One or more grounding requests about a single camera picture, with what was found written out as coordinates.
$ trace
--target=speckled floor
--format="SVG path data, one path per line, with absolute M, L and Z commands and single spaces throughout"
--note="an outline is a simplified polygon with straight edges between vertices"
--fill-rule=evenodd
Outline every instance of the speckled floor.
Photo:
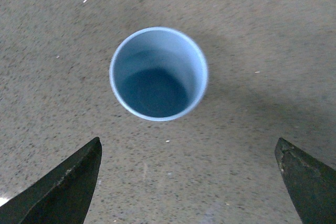
M 0 0 L 0 197 L 99 136 L 85 223 L 301 223 L 274 148 L 336 168 L 335 0 L 84 1 Z M 118 44 L 150 26 L 207 56 L 207 94 L 175 121 L 130 114 L 110 87 Z

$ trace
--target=light blue cup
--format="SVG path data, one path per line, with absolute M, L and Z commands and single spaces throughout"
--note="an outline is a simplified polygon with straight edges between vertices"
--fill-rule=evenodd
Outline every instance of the light blue cup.
M 110 65 L 118 101 L 151 121 L 169 121 L 192 111 L 207 86 L 208 68 L 199 46 L 167 27 L 150 27 L 129 36 Z

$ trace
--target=cup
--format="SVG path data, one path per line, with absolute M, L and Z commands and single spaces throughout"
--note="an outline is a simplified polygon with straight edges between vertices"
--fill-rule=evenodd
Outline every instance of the cup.
M 125 39 L 112 57 L 109 74 L 118 101 L 151 121 L 169 121 L 192 111 L 208 81 L 199 46 L 167 27 L 146 28 Z

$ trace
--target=cup rim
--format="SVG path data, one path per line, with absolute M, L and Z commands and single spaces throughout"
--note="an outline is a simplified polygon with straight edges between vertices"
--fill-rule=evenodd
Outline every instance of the cup rim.
M 185 41 L 187 41 L 195 50 L 195 52 L 197 53 L 197 56 L 201 62 L 202 65 L 202 72 L 203 72 L 203 76 L 204 78 L 202 79 L 202 83 L 201 83 L 201 88 L 200 88 L 200 92 L 197 94 L 197 98 L 190 104 L 188 105 L 184 110 L 182 110 L 181 112 L 174 114 L 174 115 L 170 115 L 170 116 L 166 116 L 166 117 L 162 117 L 162 118 L 156 118 L 153 116 L 148 116 L 148 115 L 144 115 L 142 113 L 139 113 L 138 111 L 134 110 L 133 108 L 131 108 L 121 97 L 121 95 L 118 92 L 117 86 L 115 84 L 115 80 L 113 78 L 114 75 L 114 65 L 115 62 L 117 60 L 118 54 L 121 51 L 121 49 L 134 37 L 143 34 L 143 33 L 147 33 L 147 32 L 151 32 L 151 31 L 166 31 L 166 32 L 170 32 L 173 33 L 177 36 L 182 37 Z M 189 112 L 191 112 L 202 100 L 205 91 L 206 91 L 206 87 L 207 87 L 207 83 L 208 83 L 208 67 L 207 67 L 207 62 L 205 59 L 205 56 L 202 52 L 202 50 L 200 49 L 200 47 L 198 46 L 198 44 L 192 39 L 190 38 L 188 35 L 184 34 L 181 31 L 178 31 L 176 29 L 173 28 L 169 28 L 169 27 L 162 27 L 162 26 L 156 26 L 156 27 L 148 27 L 145 29 L 141 29 L 139 31 L 136 31 L 135 33 L 133 33 L 132 35 L 130 35 L 129 37 L 127 37 L 116 49 L 116 51 L 114 52 L 113 56 L 112 56 L 112 60 L 110 63 L 110 69 L 109 69 L 109 76 L 110 76 L 110 85 L 112 87 L 112 91 L 115 95 L 115 97 L 117 98 L 117 100 L 121 103 L 121 105 L 127 109 L 129 112 L 131 112 L 132 114 L 149 120 L 149 121 L 157 121 L 157 122 L 163 122 L 163 121 L 170 121 L 170 120 L 174 120 L 177 118 L 180 118 L 186 114 L 188 114 Z

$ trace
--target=concrete floor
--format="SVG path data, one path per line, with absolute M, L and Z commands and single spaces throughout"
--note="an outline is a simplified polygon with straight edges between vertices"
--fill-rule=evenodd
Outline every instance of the concrete floor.
M 0 197 L 99 136 L 85 223 L 301 223 L 274 148 L 282 136 L 336 168 L 335 3 L 0 0 Z M 209 64 L 205 98 L 171 122 L 130 114 L 109 83 L 118 44 L 151 26 L 187 33 Z

